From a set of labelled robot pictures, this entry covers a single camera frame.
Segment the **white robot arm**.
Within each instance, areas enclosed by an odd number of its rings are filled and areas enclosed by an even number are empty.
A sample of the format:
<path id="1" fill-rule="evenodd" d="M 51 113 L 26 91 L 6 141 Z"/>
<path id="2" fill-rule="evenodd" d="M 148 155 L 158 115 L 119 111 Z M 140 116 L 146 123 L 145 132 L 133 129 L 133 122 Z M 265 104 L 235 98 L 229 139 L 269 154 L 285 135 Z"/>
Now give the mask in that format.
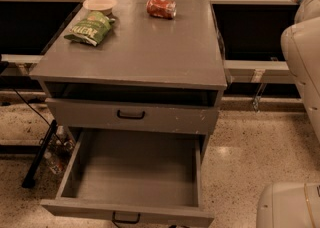
<path id="1" fill-rule="evenodd" d="M 316 137 L 320 140 L 320 0 L 303 0 L 281 47 Z M 320 228 L 320 181 L 276 182 L 257 206 L 256 228 Z"/>

